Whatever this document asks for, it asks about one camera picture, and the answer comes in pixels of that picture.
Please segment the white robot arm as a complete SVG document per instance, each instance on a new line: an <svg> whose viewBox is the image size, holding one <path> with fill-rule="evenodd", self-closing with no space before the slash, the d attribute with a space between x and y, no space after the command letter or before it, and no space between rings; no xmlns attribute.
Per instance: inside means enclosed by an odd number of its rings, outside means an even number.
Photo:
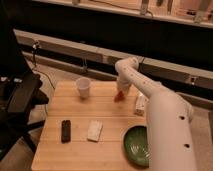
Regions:
<svg viewBox="0 0 213 171"><path fill-rule="evenodd" d="M138 72L135 57L116 62L117 87L134 85L148 98L146 108L151 171L198 171L190 121L192 105L176 92Z"/></svg>

